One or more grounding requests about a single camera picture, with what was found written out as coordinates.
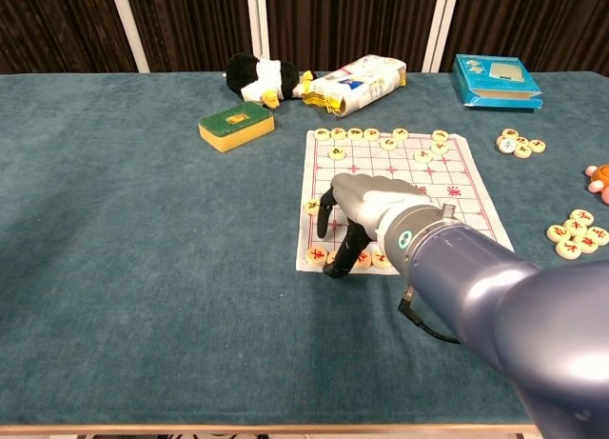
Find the right five-finger robot hand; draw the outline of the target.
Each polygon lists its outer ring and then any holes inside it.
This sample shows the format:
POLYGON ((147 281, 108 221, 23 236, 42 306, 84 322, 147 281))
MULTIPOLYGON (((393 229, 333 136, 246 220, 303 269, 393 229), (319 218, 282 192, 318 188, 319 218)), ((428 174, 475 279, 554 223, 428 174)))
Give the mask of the right five-finger robot hand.
POLYGON ((339 207, 346 216, 347 233, 334 261, 324 265, 323 272, 333 278, 346 276, 370 243, 385 249, 389 228, 399 216, 431 206, 429 196, 401 179, 366 174, 335 175, 329 190, 320 199, 317 235, 325 238, 334 207, 339 207))

